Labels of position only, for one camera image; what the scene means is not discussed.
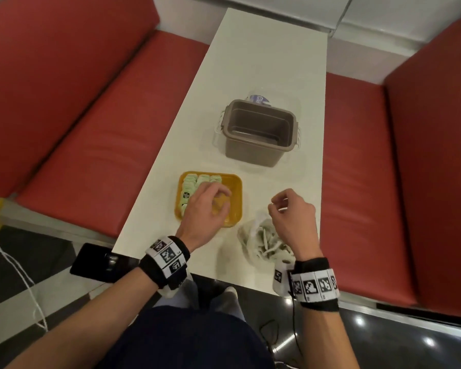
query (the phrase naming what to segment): red backrest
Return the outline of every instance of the red backrest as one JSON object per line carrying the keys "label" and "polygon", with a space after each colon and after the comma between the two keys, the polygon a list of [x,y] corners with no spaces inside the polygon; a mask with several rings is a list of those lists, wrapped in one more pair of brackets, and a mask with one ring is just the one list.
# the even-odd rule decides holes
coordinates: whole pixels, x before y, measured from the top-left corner
{"label": "red backrest", "polygon": [[27,180],[158,23],[153,0],[0,0],[0,197]]}
{"label": "red backrest", "polygon": [[385,84],[420,301],[461,316],[461,20]]}

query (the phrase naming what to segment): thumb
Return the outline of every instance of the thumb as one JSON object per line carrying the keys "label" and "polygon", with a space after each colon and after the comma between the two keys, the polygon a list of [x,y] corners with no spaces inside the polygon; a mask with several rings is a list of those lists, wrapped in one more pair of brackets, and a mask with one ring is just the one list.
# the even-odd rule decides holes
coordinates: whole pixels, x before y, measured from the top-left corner
{"label": "thumb", "polygon": [[273,203],[270,203],[268,205],[268,213],[270,214],[271,220],[273,221],[274,225],[275,223],[280,221],[280,212],[277,210],[277,207]]}
{"label": "thumb", "polygon": [[224,202],[222,205],[222,208],[220,209],[219,213],[217,214],[217,217],[223,222],[227,215],[229,214],[229,211],[231,210],[231,203],[229,201]]}

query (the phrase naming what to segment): navy blue shirt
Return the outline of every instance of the navy blue shirt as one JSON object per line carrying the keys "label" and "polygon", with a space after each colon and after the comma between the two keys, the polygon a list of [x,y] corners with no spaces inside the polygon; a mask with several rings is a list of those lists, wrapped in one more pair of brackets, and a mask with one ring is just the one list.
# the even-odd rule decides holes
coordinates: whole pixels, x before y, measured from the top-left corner
{"label": "navy blue shirt", "polygon": [[237,317],[161,306],[143,311],[97,369],[275,368],[264,343]]}

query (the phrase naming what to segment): yellow plastic container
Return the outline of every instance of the yellow plastic container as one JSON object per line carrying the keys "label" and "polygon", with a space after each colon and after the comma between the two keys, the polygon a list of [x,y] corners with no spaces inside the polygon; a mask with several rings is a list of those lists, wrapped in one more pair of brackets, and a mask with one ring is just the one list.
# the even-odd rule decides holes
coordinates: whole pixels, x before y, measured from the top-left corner
{"label": "yellow plastic container", "polygon": [[176,203],[174,205],[174,215],[177,219],[182,220],[181,211],[179,210],[179,199],[183,186],[183,180],[189,173],[196,173],[199,175],[220,175],[222,177],[222,184],[227,186],[232,192],[230,198],[222,195],[214,199],[215,212],[218,212],[225,201],[230,200],[230,211],[224,221],[224,226],[230,228],[235,224],[239,223],[242,217],[242,180],[237,175],[230,175],[228,173],[219,172],[198,172],[198,171],[186,171],[179,177],[176,193]]}

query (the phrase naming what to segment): hand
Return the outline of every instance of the hand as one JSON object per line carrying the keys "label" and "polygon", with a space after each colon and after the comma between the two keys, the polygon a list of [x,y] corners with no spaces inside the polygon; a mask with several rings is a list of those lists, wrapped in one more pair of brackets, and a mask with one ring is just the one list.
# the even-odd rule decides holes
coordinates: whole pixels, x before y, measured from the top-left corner
{"label": "hand", "polygon": [[316,208],[292,189],[271,199],[268,205],[277,234],[290,246],[295,258],[306,261],[323,257],[316,228]]}
{"label": "hand", "polygon": [[184,242],[188,250],[193,252],[208,243],[218,232],[231,209],[231,203],[226,201],[217,214],[212,212],[213,199],[225,194],[231,196],[231,191],[218,182],[203,182],[190,197],[184,212],[176,237]]}

